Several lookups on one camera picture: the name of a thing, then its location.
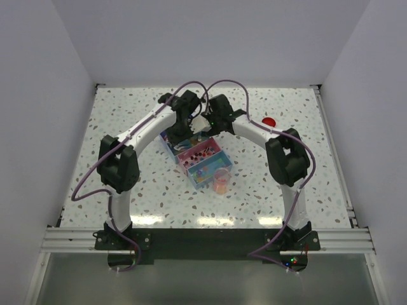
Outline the four-compartment candy tray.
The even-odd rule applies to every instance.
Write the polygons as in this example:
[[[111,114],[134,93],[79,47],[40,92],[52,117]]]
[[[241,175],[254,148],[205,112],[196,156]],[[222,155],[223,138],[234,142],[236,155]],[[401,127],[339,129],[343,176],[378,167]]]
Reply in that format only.
[[[159,139],[195,189],[210,184],[218,168],[232,168],[229,157],[213,138],[198,133],[175,146],[169,142],[165,132],[159,135]]]

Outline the clear plastic jar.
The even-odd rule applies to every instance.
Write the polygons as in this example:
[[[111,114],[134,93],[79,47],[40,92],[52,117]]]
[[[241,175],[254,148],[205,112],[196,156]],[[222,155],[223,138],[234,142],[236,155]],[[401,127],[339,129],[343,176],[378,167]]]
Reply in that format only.
[[[227,168],[218,168],[213,175],[213,190],[216,194],[225,194],[230,182],[230,171]]]

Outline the metal candy scoop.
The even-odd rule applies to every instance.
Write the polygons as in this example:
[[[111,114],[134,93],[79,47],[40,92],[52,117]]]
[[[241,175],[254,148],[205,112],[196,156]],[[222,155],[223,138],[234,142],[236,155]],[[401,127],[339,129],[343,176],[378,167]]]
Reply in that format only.
[[[189,140],[182,141],[176,144],[173,148],[175,151],[183,152],[191,149],[194,146],[194,143],[190,142]]]

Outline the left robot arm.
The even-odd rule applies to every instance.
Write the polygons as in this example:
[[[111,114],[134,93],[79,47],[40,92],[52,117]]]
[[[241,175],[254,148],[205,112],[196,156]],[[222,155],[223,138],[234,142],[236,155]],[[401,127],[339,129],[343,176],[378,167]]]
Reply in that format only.
[[[106,226],[112,229],[109,241],[117,249],[127,248],[132,234],[130,190],[137,183],[140,170],[138,157],[164,130],[180,128],[184,138],[192,133],[188,124],[196,109],[202,108],[203,98],[190,90],[181,96],[166,93],[155,107],[133,127],[116,137],[106,135],[100,142],[97,173],[109,191]]]

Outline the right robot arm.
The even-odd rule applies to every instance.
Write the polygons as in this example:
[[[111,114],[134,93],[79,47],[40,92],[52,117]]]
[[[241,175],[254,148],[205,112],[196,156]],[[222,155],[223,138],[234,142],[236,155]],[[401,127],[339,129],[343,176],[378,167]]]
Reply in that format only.
[[[306,183],[315,173],[315,158],[294,128],[280,131],[253,121],[248,112],[234,110],[225,95],[207,102],[203,116],[209,121],[209,135],[221,132],[243,137],[266,151],[270,175],[280,185],[284,200],[283,241],[287,248],[299,249],[312,230],[307,214]]]

